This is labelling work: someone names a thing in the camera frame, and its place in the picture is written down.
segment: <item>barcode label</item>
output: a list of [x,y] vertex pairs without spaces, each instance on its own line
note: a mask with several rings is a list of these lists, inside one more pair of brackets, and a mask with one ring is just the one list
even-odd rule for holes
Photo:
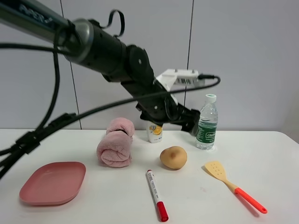
[[178,78],[176,80],[176,84],[191,85],[192,84],[192,80],[190,80],[188,78]]
[[152,181],[153,177],[151,175],[149,175],[149,181]]

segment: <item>white wall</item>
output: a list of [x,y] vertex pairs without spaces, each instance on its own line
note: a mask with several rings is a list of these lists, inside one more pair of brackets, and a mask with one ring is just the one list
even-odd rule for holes
[[[59,0],[41,3],[61,14]],[[51,44],[0,23],[0,42]],[[64,112],[77,112],[70,63],[59,56],[60,91],[51,119]],[[35,128],[44,117],[54,89],[51,53],[28,50],[0,51],[0,128]],[[79,129],[79,123],[67,128]]]
[[299,83],[298,9],[298,0],[195,0],[190,68],[222,82],[187,93],[186,105],[214,93],[220,129],[281,130]]
[[[59,0],[41,2],[61,14]],[[121,10],[126,20],[121,40],[147,50],[155,75],[167,68],[187,67],[192,0],[61,3],[66,18],[93,18],[101,25],[107,24],[112,9]],[[217,94],[222,130],[280,131],[284,123],[299,120],[292,115],[298,110],[292,106],[299,81],[298,8],[298,0],[194,0],[189,68],[220,75],[222,82],[213,89],[187,93],[186,106],[199,109],[206,93]],[[0,25],[0,31],[1,42],[47,44],[25,34],[18,37],[20,32],[4,25]],[[118,31],[116,16],[108,32]],[[120,84],[109,84],[101,74],[72,64],[74,90],[70,64],[63,57],[60,63],[61,91],[54,116],[77,111],[75,90],[79,112],[130,97]],[[53,91],[52,55],[1,51],[0,67],[0,128],[35,127],[46,112]],[[184,103],[183,94],[176,97]],[[104,129],[111,119],[122,116],[132,120],[137,129],[143,129],[144,122],[135,105],[83,119],[82,128]]]

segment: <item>yellow spatula head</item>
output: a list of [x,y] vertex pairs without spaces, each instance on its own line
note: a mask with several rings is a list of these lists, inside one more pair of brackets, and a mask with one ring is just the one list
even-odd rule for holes
[[225,170],[222,164],[218,161],[212,161],[205,164],[205,168],[213,175],[216,179],[220,181],[226,180]]

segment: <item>pink towel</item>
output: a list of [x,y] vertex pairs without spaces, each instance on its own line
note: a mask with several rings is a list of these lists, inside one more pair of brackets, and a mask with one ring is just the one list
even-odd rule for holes
[[98,159],[111,167],[130,165],[132,158],[130,148],[135,128],[125,118],[112,120],[107,128],[106,136],[97,147]]
[[134,124],[132,121],[125,118],[115,118],[110,122],[106,134],[119,130],[123,130],[129,137],[132,137],[135,132]]
[[111,167],[125,167],[131,163],[131,139],[122,131],[108,133],[97,148],[98,159]]

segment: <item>orange spatula handle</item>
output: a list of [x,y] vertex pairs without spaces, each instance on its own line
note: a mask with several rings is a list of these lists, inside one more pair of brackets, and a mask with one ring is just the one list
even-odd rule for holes
[[235,194],[241,195],[246,201],[248,201],[253,207],[259,210],[261,213],[266,214],[268,211],[264,208],[259,202],[254,200],[251,196],[249,196],[245,191],[241,188],[235,189]]

